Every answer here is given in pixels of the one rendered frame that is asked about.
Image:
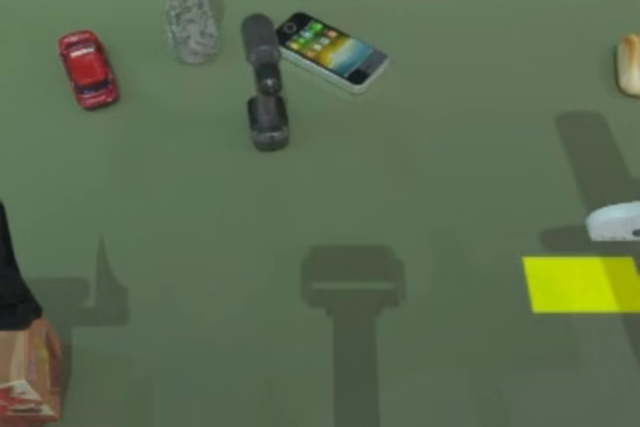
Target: green tabletop surface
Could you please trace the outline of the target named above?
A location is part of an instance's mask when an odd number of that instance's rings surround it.
[[[214,3],[196,67],[161,0],[0,0],[0,198],[66,345],[59,425],[635,425],[636,316],[532,314],[522,257],[594,255],[587,213],[640,195],[613,57],[640,0]],[[391,63],[357,97],[285,64],[264,154],[239,26],[297,10]],[[78,29],[101,111],[57,56]]]

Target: smartphone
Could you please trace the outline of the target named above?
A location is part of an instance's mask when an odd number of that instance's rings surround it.
[[[276,30],[283,57],[317,73],[352,94],[367,90],[389,57],[304,12],[296,12]]]

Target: hot dog bun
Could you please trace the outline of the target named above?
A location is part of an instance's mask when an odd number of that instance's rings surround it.
[[[627,95],[640,97],[640,36],[629,34],[618,44],[618,85]]]

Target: clear water bottle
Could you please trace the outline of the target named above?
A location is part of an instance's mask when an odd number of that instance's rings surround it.
[[[186,64],[203,64],[218,52],[218,27],[209,0],[164,0],[169,43]]]

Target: phone screen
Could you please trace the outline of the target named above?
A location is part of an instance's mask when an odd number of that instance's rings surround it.
[[[353,84],[363,84],[387,56],[308,14],[296,13],[277,30],[280,45]]]

